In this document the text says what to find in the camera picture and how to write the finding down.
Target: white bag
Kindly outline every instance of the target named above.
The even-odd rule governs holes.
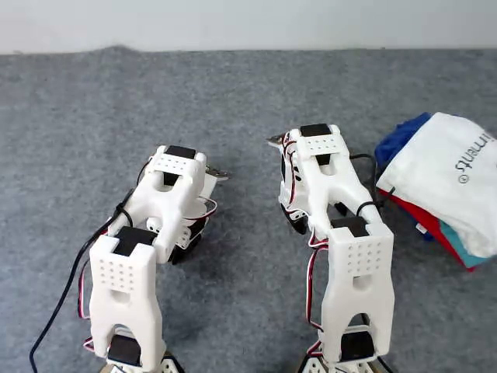
[[[471,254],[497,253],[497,141],[470,120],[433,115],[377,186],[445,221]]]

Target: folded clothes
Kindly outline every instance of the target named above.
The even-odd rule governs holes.
[[[377,185],[450,225],[475,256],[497,253],[497,142],[462,117],[436,113]]]
[[[436,114],[437,117],[447,116],[446,114]],[[420,116],[408,120],[403,124],[399,124],[395,131],[389,134],[376,148],[375,156],[378,161],[380,169],[388,168],[388,165],[395,159],[397,154],[409,143],[411,138],[419,131],[424,124],[430,121],[432,116],[429,113],[423,113]],[[419,152],[419,154],[427,155],[425,152]],[[420,162],[432,162],[432,159],[423,159],[426,157],[418,157]],[[425,236],[433,236],[437,239],[449,252],[456,256],[467,268],[472,268],[475,265],[480,264],[485,261],[481,257],[471,255],[464,244],[461,242],[459,235],[454,231],[453,227],[447,224],[446,221],[438,219],[437,217],[430,214],[428,211],[423,210],[421,207],[411,204],[406,200],[402,200],[398,197],[398,193],[401,190],[396,189],[396,197],[392,197],[402,208],[404,208],[419,224],[424,227]]]

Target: red cloth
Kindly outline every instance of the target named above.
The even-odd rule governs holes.
[[[384,190],[380,190],[380,193],[383,195],[388,195],[387,192]],[[449,252],[451,253],[458,261],[464,266],[464,263],[462,259],[459,257],[459,254],[457,254],[457,251],[452,247],[450,242],[447,240],[445,235],[440,231],[440,223],[438,221],[438,218],[435,218],[433,215],[431,215],[428,211],[423,210],[419,206],[416,206],[415,204],[410,204],[409,202],[406,202],[405,200],[401,200],[400,198],[396,196],[390,196],[390,199],[394,201],[396,204],[398,204],[400,207],[402,207],[404,210],[406,210],[409,214],[412,215],[412,217],[423,227],[426,228],[426,230],[438,241],[442,244],[442,246]],[[468,271],[472,272],[475,267],[471,268],[466,268]]]

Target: blue cloth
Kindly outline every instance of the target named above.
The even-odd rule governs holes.
[[[402,124],[398,124],[395,131],[390,133],[384,138],[380,144],[374,149],[374,156],[376,157],[380,169],[386,169],[391,160],[404,148],[404,146],[411,140],[412,136],[423,126],[432,114],[423,113],[414,119],[407,120]],[[411,219],[417,224],[418,222],[409,214]],[[445,236],[447,241],[450,242],[454,250],[457,252],[464,265],[467,268],[474,267],[480,263],[485,262],[488,258],[481,258],[479,256],[471,255],[461,242],[457,233],[445,221],[439,219],[440,231]],[[427,241],[433,240],[433,236],[427,232],[423,234]]]
[[[418,129],[431,117],[432,114],[423,113],[414,119],[398,124],[395,131],[381,140],[380,144],[374,149],[374,156],[380,169],[385,169],[388,166],[397,153],[411,140]]]

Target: black wire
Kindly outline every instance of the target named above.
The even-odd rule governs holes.
[[[394,373],[393,369],[390,368],[387,363],[385,363],[385,360],[383,360],[381,356],[378,356],[377,359],[380,362],[380,364],[383,365],[383,368],[387,370],[388,373]]]
[[[141,167],[140,173],[138,173],[138,177],[137,177],[137,186],[140,183],[141,174],[145,170],[145,167],[147,167],[148,163],[150,163],[150,161],[151,161],[151,158],[149,158],[148,161],[146,161],[146,163]]]
[[[359,216],[360,211],[361,211],[364,207],[369,206],[370,204],[373,204],[374,206],[377,206],[377,205],[378,205],[378,203],[377,203],[377,202],[374,202],[374,201],[372,201],[372,200],[368,200],[368,201],[364,202],[363,204],[361,204],[361,205],[357,208],[356,216]]]
[[[124,206],[126,204],[127,200],[131,197],[131,194],[133,193],[133,191],[134,191],[133,189],[130,190],[126,194],[124,199],[121,201],[121,203],[118,204],[117,206],[118,207]],[[62,305],[64,304],[64,300],[68,296],[69,289],[71,289],[72,281],[74,280],[75,275],[76,275],[76,270],[78,269],[79,261],[81,260],[81,258],[85,254],[86,250],[88,250],[88,248],[94,243],[94,241],[96,241],[98,239],[98,237],[100,237],[100,235],[103,232],[105,232],[105,230],[107,230],[109,225],[111,225],[117,219],[117,217],[122,213],[123,209],[120,209],[120,208],[118,209],[118,207],[116,207],[116,210],[114,211],[112,217],[108,221],[106,221],[100,228],[98,228],[95,231],[95,233],[93,233],[92,237],[88,241],[86,241],[83,244],[83,246],[81,247],[81,249],[78,251],[78,255],[76,256],[75,261],[72,264],[71,273],[69,274],[68,282],[66,283],[64,290],[62,291],[62,295],[59,298],[59,301],[57,302],[57,305],[55,306],[54,311],[52,312],[52,316],[48,319],[46,326],[43,328],[41,334],[38,336],[38,339],[36,340],[33,347],[31,348],[30,363],[31,363],[31,368],[33,369],[34,373],[38,372],[38,369],[36,368],[36,363],[34,361],[34,353],[36,352],[36,349],[40,345],[41,341],[47,335],[48,330],[52,327],[52,324],[54,323],[54,320],[57,317],[57,314],[59,313]]]
[[[355,154],[355,155],[350,156],[351,160],[359,159],[359,158],[368,158],[371,161],[371,178],[368,179],[368,182],[370,184],[371,198],[373,198],[374,203],[377,203],[378,198],[377,198],[377,192],[376,192],[376,178],[377,178],[376,159],[371,154],[366,154],[366,153],[360,153],[360,154]]]

